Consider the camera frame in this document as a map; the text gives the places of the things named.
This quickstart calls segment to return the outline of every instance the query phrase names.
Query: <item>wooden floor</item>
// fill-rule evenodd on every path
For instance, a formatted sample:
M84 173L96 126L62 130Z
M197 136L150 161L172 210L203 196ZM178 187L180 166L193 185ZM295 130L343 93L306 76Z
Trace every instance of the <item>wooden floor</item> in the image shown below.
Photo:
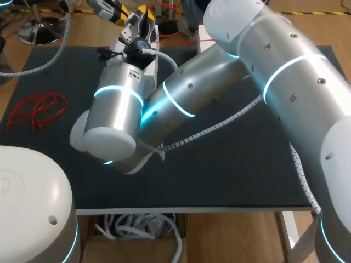
M271 0L275 11L340 11L339 0ZM286 16L316 45L331 45L347 77L351 79L351 16ZM3 35L14 32L8 28ZM74 14L68 45L110 45L120 28L95 15ZM31 46L18 41L14 34L7 39L6 51L14 71L20 71ZM57 41L50 45L60 45ZM17 78L0 88L0 116L17 83ZM312 218L308 212L295 213L300 235ZM189 214L187 226L188 262L283 262L284 250L273 213ZM306 263L317 262L311 256Z

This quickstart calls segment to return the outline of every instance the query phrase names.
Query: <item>red cable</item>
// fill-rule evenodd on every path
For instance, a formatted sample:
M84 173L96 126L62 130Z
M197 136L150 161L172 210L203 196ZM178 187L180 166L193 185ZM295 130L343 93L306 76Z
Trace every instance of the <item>red cable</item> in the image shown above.
M54 114L53 116L46 118L46 119L37 119L37 115L43 111L48 110L49 108L53 107L58 99L62 100L62 107L61 109ZM22 111L21 108L26 105L28 102L35 100L35 104L33 107L32 111ZM34 130L34 127L37 125L40 129L49 122L51 122L53 119L55 119L57 116L61 115L67 108L67 100L64 96L60 94L56 94L54 92L39 92L37 94L34 94L32 96L29 96L28 98L20 101L17 103L14 108L12 109L12 112L10 113L9 119L6 123L6 131L8 131L9 127L11 125L15 125L18 123L21 123L23 121L26 121L27 119L31 119L31 127L32 130ZM24 115L23 118L16 119L12 121L12 119L16 115Z
M158 6L162 6L162 7L168 7L168 8L172 8L173 10L175 10L180 16L183 16L182 15L182 11L180 11L178 8L176 8L175 6L171 5L171 4L168 4L168 3L155 3L151 6L148 7L148 9L151 9L153 7L158 7ZM160 37L172 37L172 36L175 36L179 34L179 31L177 31L176 33L173 33L173 34L168 34L168 35L162 35L160 34Z
M173 43L173 44L179 44L179 43L197 43L197 42L207 42L207 41L214 41L213 39L185 39L185 40L160 40L160 41L153 41L153 43Z

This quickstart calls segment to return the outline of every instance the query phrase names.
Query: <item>robotic arm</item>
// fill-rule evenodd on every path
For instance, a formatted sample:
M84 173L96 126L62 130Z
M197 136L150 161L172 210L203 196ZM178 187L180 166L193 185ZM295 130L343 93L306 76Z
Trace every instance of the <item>robotic arm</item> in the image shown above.
M134 35L103 71L92 107L72 129L71 145L135 173L169 133L250 74L314 182L323 210L315 230L320 262L351 262L351 92L327 58L261 1L213 0L204 24L217 44L145 98L145 68L138 61L146 55L137 52L131 60L135 53L127 49L132 43L134 51L150 49L150 38L140 34L146 8L138 18L136 24L126 20L124 30Z

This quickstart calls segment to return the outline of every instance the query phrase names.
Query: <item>screw hole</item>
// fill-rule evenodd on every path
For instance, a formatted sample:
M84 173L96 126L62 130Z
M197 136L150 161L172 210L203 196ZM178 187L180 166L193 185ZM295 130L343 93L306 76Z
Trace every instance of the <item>screw hole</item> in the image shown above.
M296 94L292 94L289 98L290 102L294 102L296 100L297 96Z
M53 215L49 216L49 223L52 225L56 225L57 224L57 218Z
M326 160L330 160L331 158L334 157L334 153L328 153L327 156L325 157Z
M325 79L323 79L323 78L319 78L319 79L317 79L317 83L318 84L325 84L327 81L325 80Z
M272 44L267 44L267 45L265 45L264 50L267 51L271 48L272 48Z

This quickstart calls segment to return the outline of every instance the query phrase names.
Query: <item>black cloth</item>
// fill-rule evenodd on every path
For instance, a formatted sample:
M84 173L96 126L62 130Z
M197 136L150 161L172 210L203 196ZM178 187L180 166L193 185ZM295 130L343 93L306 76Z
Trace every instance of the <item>black cloth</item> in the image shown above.
M323 53L340 70L330 47ZM24 70L43 65L57 48L34 48ZM178 65L196 49L161 48ZM218 131L166 154L154 154L134 175L123 175L69 144L76 119L89 109L105 66L90 47L67 47L49 69L19 79L0 122L0 144L30 148L52 158L66 173L77 209L142 207L307 207L279 122L261 102L249 113ZM172 73L159 60L158 83ZM66 112L43 130L30 122L5 124L13 107L24 98L50 90L67 98ZM258 95L248 78L225 91L218 100L167 138L165 145L222 121Z

